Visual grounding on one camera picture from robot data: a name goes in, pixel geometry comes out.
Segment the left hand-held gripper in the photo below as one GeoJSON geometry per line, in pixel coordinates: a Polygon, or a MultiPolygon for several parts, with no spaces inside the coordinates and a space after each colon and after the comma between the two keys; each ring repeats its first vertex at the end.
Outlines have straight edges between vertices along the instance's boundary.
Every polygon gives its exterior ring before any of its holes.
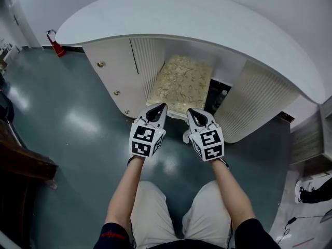
{"type": "Polygon", "coordinates": [[[168,106],[156,103],[144,108],[132,124],[129,151],[132,155],[152,157],[161,146],[166,131],[163,129],[168,106]]]}

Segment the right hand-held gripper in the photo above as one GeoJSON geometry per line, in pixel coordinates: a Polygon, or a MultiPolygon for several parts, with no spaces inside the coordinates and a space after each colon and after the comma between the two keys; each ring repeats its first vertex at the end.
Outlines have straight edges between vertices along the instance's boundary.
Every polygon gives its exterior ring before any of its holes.
{"type": "Polygon", "coordinates": [[[193,133],[189,139],[200,158],[204,162],[221,159],[225,153],[224,137],[221,127],[215,124],[213,115],[202,109],[190,108],[187,110],[187,117],[193,133]]]}

